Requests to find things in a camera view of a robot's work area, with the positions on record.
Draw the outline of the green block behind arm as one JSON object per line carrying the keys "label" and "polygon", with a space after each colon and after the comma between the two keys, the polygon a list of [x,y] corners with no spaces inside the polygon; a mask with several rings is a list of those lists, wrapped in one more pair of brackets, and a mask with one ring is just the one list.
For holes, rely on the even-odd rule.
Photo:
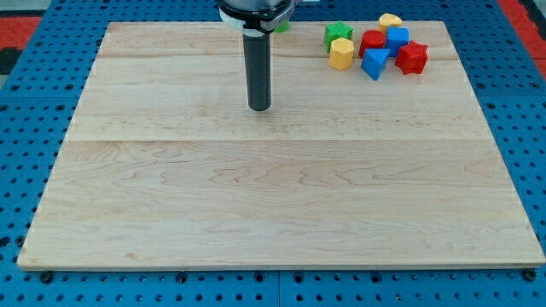
{"label": "green block behind arm", "polygon": [[286,20],[283,23],[281,23],[276,29],[275,32],[281,33],[286,32],[289,30],[289,21]]}

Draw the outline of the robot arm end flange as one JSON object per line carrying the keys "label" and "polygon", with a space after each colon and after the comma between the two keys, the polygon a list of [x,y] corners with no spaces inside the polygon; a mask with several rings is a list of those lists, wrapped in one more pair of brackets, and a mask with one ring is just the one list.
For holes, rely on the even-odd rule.
{"label": "robot arm end flange", "polygon": [[251,36],[271,33],[288,21],[299,0],[218,0],[221,20]]}

